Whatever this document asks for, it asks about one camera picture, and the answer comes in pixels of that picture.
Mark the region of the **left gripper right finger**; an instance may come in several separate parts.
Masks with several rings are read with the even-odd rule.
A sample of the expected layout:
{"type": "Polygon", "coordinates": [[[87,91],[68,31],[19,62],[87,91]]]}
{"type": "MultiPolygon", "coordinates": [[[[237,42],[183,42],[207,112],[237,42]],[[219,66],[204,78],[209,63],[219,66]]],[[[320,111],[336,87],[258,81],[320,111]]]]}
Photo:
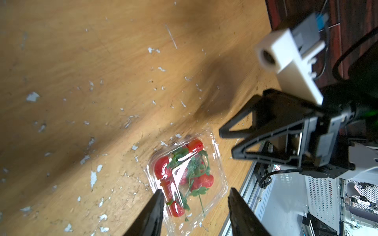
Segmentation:
{"type": "Polygon", "coordinates": [[[233,236],[269,236],[270,234],[235,188],[228,197],[229,216],[233,236]]]}

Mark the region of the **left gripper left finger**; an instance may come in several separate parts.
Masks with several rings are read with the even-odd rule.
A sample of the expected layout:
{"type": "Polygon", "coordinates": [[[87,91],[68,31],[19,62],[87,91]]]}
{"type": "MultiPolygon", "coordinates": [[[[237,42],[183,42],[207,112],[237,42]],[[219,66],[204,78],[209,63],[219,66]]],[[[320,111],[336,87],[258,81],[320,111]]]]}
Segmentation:
{"type": "Polygon", "coordinates": [[[124,233],[124,236],[160,236],[163,221],[164,195],[159,189],[142,212],[124,233]]]}

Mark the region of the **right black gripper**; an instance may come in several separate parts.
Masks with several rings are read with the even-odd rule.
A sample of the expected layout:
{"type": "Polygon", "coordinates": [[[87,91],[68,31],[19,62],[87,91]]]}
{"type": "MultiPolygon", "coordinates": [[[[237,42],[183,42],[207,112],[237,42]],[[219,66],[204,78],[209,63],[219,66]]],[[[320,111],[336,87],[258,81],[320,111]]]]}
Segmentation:
{"type": "Polygon", "coordinates": [[[220,129],[221,138],[245,138],[232,148],[234,159],[300,168],[313,178],[352,179],[378,170],[378,151],[368,144],[378,139],[378,90],[354,85],[331,85],[321,90],[324,114],[309,135],[309,158],[302,164],[309,119],[317,104],[276,89],[254,95],[220,129]],[[249,114],[252,125],[232,131],[249,114]],[[344,127],[363,121],[366,136],[341,136],[344,127]]]}

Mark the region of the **red strawberry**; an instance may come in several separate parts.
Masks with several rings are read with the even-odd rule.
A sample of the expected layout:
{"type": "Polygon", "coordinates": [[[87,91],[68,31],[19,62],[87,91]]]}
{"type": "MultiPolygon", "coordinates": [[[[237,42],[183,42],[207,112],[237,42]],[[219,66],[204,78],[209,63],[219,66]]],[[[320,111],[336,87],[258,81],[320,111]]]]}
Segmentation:
{"type": "Polygon", "coordinates": [[[210,188],[214,184],[214,176],[204,174],[194,179],[192,190],[199,189],[201,187],[210,188]]]}
{"type": "Polygon", "coordinates": [[[164,179],[160,181],[160,186],[162,188],[162,192],[165,196],[165,200],[167,202],[171,202],[174,200],[174,197],[172,195],[172,189],[171,189],[172,182],[168,179],[164,179]]]}
{"type": "Polygon", "coordinates": [[[167,179],[172,176],[172,172],[168,169],[169,158],[168,156],[164,156],[159,158],[154,167],[154,173],[158,180],[167,179]]]}
{"type": "Polygon", "coordinates": [[[186,144],[189,152],[200,152],[204,149],[203,143],[199,139],[194,139],[186,144]]]}
{"type": "Polygon", "coordinates": [[[176,218],[181,217],[185,214],[185,210],[179,203],[177,203],[176,200],[172,202],[172,204],[169,206],[169,209],[170,215],[176,218]]]}

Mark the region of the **clear plastic clamshell container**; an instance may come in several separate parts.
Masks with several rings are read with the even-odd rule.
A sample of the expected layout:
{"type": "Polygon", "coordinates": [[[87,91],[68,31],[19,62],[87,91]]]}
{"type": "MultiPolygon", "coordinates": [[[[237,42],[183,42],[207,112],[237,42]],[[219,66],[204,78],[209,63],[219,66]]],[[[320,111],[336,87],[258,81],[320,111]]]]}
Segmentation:
{"type": "Polygon", "coordinates": [[[185,214],[178,218],[171,216],[169,206],[173,201],[167,202],[164,196],[163,222],[169,236],[188,236],[194,228],[202,224],[205,217],[228,191],[218,144],[209,130],[187,136],[176,134],[171,142],[160,144],[161,148],[149,159],[145,173],[152,191],[156,192],[159,189],[162,191],[161,180],[156,178],[154,167],[159,158],[168,156],[167,167],[171,170],[172,176],[167,179],[172,182],[173,201],[176,200],[183,207],[185,214]],[[188,151],[186,144],[194,139],[199,139],[203,143],[202,151],[188,151]],[[213,175],[214,184],[210,188],[201,187],[192,190],[194,179],[204,174],[213,175]]]}

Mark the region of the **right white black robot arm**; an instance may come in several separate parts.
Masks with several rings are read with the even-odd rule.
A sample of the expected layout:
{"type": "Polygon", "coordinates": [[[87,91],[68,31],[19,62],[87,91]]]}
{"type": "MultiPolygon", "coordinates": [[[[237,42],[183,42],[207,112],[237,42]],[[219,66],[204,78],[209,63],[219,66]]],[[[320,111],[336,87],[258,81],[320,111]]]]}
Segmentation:
{"type": "Polygon", "coordinates": [[[253,96],[219,130],[240,138],[235,159],[281,164],[313,178],[352,179],[378,168],[378,46],[322,88],[317,105],[275,89],[253,96]]]}

